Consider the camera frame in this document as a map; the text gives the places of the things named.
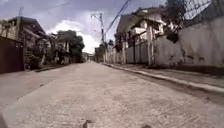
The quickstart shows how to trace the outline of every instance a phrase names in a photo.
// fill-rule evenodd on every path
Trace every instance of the curb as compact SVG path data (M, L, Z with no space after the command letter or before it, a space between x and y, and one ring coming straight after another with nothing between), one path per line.
M61 65L61 66L56 66L56 67L43 68L43 69L36 70L35 72L39 73L39 72L44 72L44 71L53 70L53 69L57 69L57 68L63 68L65 66L68 66L68 65Z
M121 67L114 66L114 65L111 65L111 64L103 64L103 65L108 66L108 67L112 67L112 68L115 68L115 69L123 70L123 71L128 71L128 72L131 72L131 73L144 75L144 76L147 76L147 77L152 77L152 78L155 78L155 79L174 82L174 83L181 84L181 85L184 85L188 88L195 89L195 90L201 90L201 91L206 91L206 92L211 92L211 93L216 93L216 94L224 94L224 88L212 86L212 85L209 85L209 84L189 82L189 81L177 79L177 78L174 78L174 77L169 77L169 76L164 76L164 75L156 75L156 74L147 73L147 72L144 72L144 71L136 71L136 70L132 70L132 69L121 68Z

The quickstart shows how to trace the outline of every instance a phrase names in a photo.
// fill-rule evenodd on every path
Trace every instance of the white wall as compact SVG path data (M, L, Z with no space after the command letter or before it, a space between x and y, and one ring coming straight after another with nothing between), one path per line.
M224 66L224 17L196 24L179 32L180 40L156 40L156 63L189 66Z

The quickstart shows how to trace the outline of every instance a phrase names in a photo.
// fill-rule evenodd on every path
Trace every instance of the utility pole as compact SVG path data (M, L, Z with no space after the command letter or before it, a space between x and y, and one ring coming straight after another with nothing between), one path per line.
M19 31L20 31L20 24L22 20L22 12L23 12L23 7L20 7L19 14L17 17L17 23L16 23L16 40L17 41L19 41Z
M100 24L101 24L101 41L102 41L102 44L104 45L106 35L104 35L103 14L102 13L91 14L91 18L95 18L95 19L100 21Z
M103 14L102 13L91 14L91 18L93 18L93 17L100 21L100 24L101 24L101 43L103 44L104 48L106 49L106 44L105 44L106 33L104 33ZM107 60L107 50L105 50L105 54L103 55L103 60L104 60L104 62L106 62L106 60Z

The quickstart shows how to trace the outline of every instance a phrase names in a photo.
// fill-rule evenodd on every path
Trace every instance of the wire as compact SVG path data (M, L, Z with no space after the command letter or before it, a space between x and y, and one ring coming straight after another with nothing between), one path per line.
M42 13L42 12L46 12L46 11L50 11L50 10L52 10L52 9L55 9L55 8L58 8L58 7L62 7L62 6L71 4L71 3L72 3L71 1L67 1L67 2L64 2L64 3L62 3L62 4L53 6L53 7L49 7L49 8L46 8L46 9L42 9L40 12L34 13L33 15L36 15L36 14L39 14L39 13Z
M111 27L113 26L114 22L117 20L117 18L120 16L120 14L125 10L127 9L128 7L128 3L130 2L131 0L127 0L125 2L125 4L122 6L122 8L120 9L120 11L117 13L117 15L115 16L114 20L110 23L108 29L106 30L106 32L104 33L104 35L107 34L107 32L111 29Z

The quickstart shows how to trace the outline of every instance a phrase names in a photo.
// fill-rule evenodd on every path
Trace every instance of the sky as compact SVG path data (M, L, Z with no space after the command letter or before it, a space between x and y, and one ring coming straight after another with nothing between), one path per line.
M47 33L58 30L76 30L84 39L84 52L94 53L100 44L100 23L91 18L91 14L103 13L105 29L114 19L126 0L0 0L0 20L19 14L35 18ZM131 0L125 13L131 13L139 7L152 7L163 4L165 0ZM119 22L115 22L107 33L107 40L114 39Z

